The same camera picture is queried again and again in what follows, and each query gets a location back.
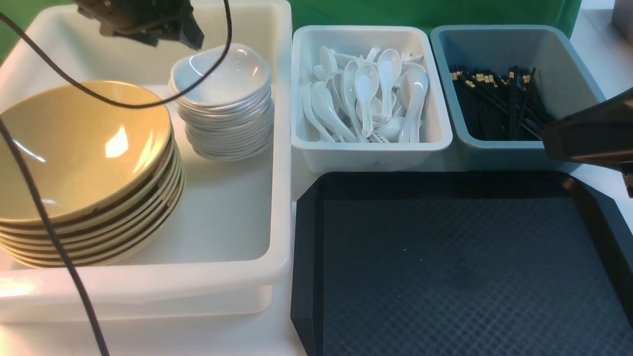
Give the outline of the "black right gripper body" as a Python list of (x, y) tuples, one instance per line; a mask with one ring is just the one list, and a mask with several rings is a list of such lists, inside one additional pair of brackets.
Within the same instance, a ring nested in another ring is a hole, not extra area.
[(619, 171), (633, 196), (633, 90), (547, 124), (541, 131), (552, 160)]

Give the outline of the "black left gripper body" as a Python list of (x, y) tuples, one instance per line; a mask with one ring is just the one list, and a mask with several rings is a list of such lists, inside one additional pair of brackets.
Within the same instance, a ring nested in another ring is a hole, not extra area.
[(189, 0), (77, 0), (78, 12), (99, 22), (108, 38), (131, 39), (156, 47), (161, 40), (192, 50), (203, 46), (204, 34)]

